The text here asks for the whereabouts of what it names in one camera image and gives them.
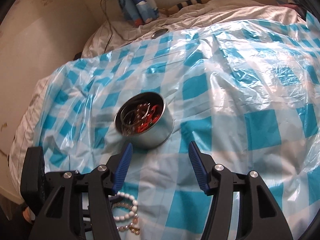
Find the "jewelry pile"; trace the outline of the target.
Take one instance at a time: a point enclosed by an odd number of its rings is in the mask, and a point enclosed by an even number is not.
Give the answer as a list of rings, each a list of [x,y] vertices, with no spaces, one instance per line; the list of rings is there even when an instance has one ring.
[[[163,106],[147,101],[129,103],[120,113],[123,135],[135,135],[150,129],[161,117]]]

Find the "round silver metal tin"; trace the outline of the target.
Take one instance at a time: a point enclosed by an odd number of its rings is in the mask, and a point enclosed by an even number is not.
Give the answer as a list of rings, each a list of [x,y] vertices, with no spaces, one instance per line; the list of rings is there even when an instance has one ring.
[[[169,139],[174,120],[163,96],[144,92],[120,107],[114,124],[125,140],[138,148],[153,149]]]

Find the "blue checkered plastic sheet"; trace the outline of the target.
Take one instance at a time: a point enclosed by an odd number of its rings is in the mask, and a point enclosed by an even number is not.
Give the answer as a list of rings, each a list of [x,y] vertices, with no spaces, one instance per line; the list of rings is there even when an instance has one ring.
[[[175,31],[72,61],[50,77],[34,144],[46,171],[87,173],[121,149],[114,117],[161,94],[169,139],[135,148],[123,191],[138,199],[138,239],[199,239],[210,198],[188,144],[230,171],[257,171],[298,239],[319,210],[319,22],[243,20]]]

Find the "round tin lid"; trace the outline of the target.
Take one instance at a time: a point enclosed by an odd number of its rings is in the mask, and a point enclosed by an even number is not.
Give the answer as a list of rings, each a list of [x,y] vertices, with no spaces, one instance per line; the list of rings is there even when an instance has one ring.
[[[159,29],[157,31],[155,31],[152,35],[151,35],[151,39],[156,39],[166,33],[169,32],[169,29],[168,28],[162,28],[162,29]]]

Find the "striped pillow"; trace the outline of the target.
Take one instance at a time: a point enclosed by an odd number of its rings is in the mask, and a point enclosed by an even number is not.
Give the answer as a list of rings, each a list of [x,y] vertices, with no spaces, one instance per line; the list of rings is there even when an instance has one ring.
[[[196,5],[196,4],[205,4],[209,1],[211,1],[211,0],[186,0],[184,2],[178,3],[178,4],[170,7],[169,9],[163,9],[162,13],[166,14],[166,15],[173,15],[173,14],[177,13],[178,11],[180,11],[184,7]]]

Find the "blue cartoon curtain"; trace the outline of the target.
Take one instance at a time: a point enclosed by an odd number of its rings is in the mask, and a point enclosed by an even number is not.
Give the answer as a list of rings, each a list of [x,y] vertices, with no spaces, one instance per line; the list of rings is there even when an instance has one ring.
[[[118,0],[125,19],[138,27],[159,18],[155,0]]]

